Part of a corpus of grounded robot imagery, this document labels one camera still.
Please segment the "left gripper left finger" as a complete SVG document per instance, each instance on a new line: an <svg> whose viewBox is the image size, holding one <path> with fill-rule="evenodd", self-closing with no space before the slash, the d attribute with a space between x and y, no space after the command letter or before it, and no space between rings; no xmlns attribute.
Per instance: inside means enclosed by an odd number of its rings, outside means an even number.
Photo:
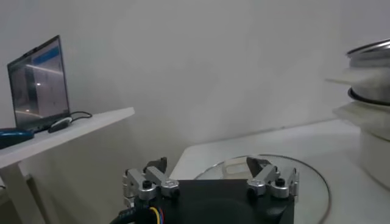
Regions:
<svg viewBox="0 0 390 224"><path fill-rule="evenodd" d="M150 201L158 196L178 198L179 182L165 175L167 166L167 157L161 157L149 161L141 172L137 169L126 169L122 176L124 198L127 201L135 197L142 201Z"/></svg>

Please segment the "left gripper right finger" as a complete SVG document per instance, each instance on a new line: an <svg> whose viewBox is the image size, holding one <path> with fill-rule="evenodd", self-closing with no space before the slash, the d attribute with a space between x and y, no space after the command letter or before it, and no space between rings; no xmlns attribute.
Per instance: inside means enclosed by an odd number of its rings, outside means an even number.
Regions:
<svg viewBox="0 0 390 224"><path fill-rule="evenodd" d="M298 196L299 173L295 167L279 169L259 156L247 157L246 163L252 174L246 182L249 198L257 199L265 194L278 199Z"/></svg>

